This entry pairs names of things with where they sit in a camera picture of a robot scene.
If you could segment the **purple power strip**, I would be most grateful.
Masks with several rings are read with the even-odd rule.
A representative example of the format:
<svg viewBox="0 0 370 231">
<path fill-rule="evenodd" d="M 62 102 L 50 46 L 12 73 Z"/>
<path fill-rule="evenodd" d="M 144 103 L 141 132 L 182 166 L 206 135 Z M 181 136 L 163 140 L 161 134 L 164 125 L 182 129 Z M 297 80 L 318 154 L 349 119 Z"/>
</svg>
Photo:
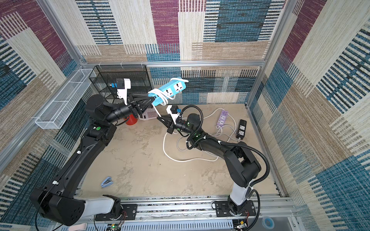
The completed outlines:
<svg viewBox="0 0 370 231">
<path fill-rule="evenodd" d="M 228 112 L 222 109 L 216 125 L 220 127 L 224 126 L 227 117 L 228 117 Z"/>
</svg>

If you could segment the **black power strip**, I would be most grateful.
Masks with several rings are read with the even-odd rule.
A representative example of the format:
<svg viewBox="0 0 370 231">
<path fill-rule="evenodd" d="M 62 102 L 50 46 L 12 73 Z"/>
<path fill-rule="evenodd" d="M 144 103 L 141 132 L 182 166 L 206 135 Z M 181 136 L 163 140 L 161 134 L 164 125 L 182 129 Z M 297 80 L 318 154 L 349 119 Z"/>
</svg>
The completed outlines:
<svg viewBox="0 0 370 231">
<path fill-rule="evenodd" d="M 246 125 L 247 125 L 247 121 L 241 119 L 239 122 L 237 133 L 236 133 L 237 139 L 240 139 L 240 140 L 244 139 L 245 133 L 246 133 Z"/>
</svg>

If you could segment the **teal power strip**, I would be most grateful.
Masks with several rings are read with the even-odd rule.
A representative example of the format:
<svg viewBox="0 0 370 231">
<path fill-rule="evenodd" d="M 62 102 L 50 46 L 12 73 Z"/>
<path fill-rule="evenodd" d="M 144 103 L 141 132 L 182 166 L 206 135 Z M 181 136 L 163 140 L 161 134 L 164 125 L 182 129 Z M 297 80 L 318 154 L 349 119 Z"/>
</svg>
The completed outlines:
<svg viewBox="0 0 370 231">
<path fill-rule="evenodd" d="M 172 78 L 167 84 L 158 89 L 152 89 L 148 92 L 149 97 L 154 97 L 153 106 L 166 106 L 170 100 L 174 100 L 176 94 L 180 93 L 186 88 L 188 80 L 182 78 Z"/>
</svg>

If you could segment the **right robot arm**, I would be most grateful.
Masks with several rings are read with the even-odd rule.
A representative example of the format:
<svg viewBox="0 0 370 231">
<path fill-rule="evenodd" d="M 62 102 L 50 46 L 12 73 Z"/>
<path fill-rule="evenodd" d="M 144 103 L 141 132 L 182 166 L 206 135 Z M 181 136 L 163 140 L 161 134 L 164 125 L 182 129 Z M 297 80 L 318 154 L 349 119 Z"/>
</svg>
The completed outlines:
<svg viewBox="0 0 370 231">
<path fill-rule="evenodd" d="M 178 131 L 186 138 L 187 149 L 209 152 L 225 161 L 229 175 L 234 182 L 228 196 L 228 208 L 233 216 L 241 215 L 247 210 L 248 200 L 256 192 L 254 186 L 269 176 L 270 164 L 259 150 L 244 142 L 232 143 L 217 139 L 202 129 L 202 113 L 191 113 L 184 120 L 182 113 L 158 116 L 159 120 L 172 134 Z"/>
</svg>

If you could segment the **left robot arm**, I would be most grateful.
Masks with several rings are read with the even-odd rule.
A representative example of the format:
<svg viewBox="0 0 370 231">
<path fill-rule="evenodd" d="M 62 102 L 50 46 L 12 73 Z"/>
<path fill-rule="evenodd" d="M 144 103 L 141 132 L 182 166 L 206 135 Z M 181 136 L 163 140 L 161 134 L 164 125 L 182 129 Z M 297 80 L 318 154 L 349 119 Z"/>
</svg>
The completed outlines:
<svg viewBox="0 0 370 231">
<path fill-rule="evenodd" d="M 65 226 L 71 226 L 85 216 L 89 211 L 88 200 L 74 196 L 89 167 L 112 140 L 117 129 L 114 123 L 131 115 L 138 117 L 154 101 L 154 97 L 134 94 L 127 104 L 111 104 L 100 94 L 91 96 L 85 111 L 92 122 L 77 151 L 43 188 L 35 188 L 30 195 L 37 214 Z"/>
</svg>

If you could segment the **pink white calculator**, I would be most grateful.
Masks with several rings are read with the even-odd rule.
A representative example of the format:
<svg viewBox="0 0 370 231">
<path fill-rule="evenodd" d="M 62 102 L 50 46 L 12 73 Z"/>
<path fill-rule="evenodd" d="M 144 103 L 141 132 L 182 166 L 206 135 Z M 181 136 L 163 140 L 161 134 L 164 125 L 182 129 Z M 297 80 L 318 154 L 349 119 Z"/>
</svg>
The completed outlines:
<svg viewBox="0 0 370 231">
<path fill-rule="evenodd" d="M 148 108 L 142 115 L 139 116 L 140 120 L 147 121 L 151 119 L 156 119 L 158 116 L 154 108 Z"/>
</svg>

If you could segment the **red metal pencil cup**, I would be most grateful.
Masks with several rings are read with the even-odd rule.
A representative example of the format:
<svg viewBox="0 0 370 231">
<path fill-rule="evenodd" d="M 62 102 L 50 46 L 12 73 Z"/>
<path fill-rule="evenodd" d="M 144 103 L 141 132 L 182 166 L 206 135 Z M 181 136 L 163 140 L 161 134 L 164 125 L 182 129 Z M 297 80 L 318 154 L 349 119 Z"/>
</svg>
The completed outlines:
<svg viewBox="0 0 370 231">
<path fill-rule="evenodd" d="M 132 126 L 138 122 L 138 118 L 136 118 L 134 115 L 130 115 L 128 120 L 126 121 L 126 124 L 129 126 Z"/>
</svg>

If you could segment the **blue stapler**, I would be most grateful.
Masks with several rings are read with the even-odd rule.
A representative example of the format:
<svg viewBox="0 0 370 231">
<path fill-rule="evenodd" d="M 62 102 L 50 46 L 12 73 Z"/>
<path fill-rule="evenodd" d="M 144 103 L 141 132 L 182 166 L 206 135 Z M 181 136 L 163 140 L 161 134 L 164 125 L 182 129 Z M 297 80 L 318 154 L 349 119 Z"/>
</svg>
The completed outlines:
<svg viewBox="0 0 370 231">
<path fill-rule="evenodd" d="M 111 177 L 107 177 L 105 178 L 102 183 L 101 183 L 101 188 L 106 188 L 106 187 L 109 187 L 113 184 L 113 180 Z"/>
</svg>

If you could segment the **teal tape roll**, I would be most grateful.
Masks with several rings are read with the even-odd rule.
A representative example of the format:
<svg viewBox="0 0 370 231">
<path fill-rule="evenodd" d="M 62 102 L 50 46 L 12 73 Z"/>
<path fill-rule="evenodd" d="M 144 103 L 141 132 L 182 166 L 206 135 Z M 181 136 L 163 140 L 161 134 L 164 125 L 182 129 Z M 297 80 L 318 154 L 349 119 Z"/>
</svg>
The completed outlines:
<svg viewBox="0 0 370 231">
<path fill-rule="evenodd" d="M 275 228 L 275 222 L 270 217 L 263 217 L 262 225 L 265 229 L 268 229 L 268 230 L 272 230 Z"/>
</svg>

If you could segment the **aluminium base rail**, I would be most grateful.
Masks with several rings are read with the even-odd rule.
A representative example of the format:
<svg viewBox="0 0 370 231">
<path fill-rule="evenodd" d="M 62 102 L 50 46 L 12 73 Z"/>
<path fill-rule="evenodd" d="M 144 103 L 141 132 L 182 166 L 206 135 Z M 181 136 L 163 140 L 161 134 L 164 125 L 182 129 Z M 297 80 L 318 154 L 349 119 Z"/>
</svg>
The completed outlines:
<svg viewBox="0 0 370 231">
<path fill-rule="evenodd" d="M 227 212 L 226 196 L 174 196 L 124 198 L 128 218 L 117 221 L 81 219 L 88 231 L 303 231 L 303 221 L 289 197 L 262 194 L 251 197 L 242 216 Z M 265 229 L 270 217 L 275 228 Z"/>
</svg>

